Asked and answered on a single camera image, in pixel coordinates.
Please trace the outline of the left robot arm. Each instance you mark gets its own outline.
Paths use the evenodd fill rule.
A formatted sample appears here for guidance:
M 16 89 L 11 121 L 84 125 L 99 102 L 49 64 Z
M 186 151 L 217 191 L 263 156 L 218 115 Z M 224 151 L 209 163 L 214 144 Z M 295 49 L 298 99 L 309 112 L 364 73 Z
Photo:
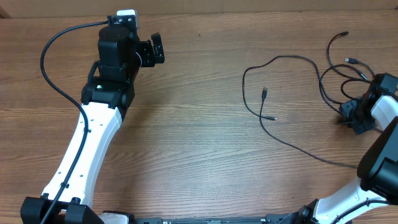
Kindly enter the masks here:
M 134 80 L 141 67 L 164 62 L 159 33 L 139 40 L 134 25 L 106 21 L 99 32 L 100 59 L 90 69 L 81 93 L 78 123 L 67 151 L 41 196 L 26 197 L 23 223 L 133 223 L 123 212 L 93 209 L 96 180 L 106 151 L 134 99 Z

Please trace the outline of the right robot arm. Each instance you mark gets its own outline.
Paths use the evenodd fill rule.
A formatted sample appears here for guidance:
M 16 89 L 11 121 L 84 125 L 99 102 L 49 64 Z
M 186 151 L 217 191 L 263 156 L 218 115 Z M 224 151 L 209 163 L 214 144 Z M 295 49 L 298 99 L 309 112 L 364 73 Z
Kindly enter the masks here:
M 387 92 L 377 97 L 372 117 L 382 133 L 365 153 L 357 178 L 327 198 L 314 200 L 281 223 L 349 223 L 378 207 L 397 205 L 397 77 L 377 74 L 373 83 Z

